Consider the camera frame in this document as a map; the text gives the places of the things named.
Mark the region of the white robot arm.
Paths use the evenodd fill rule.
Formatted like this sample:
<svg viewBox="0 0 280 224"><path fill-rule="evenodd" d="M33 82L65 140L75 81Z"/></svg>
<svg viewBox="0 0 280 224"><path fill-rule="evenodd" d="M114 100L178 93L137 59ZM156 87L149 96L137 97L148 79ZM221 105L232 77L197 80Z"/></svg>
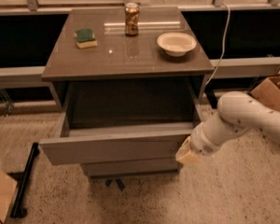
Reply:
<svg viewBox="0 0 280 224"><path fill-rule="evenodd" d="M230 91L217 102L217 112L196 126L175 154L182 164L219 151L223 144L259 129L280 145L280 112L270 109L246 93Z"/></svg>

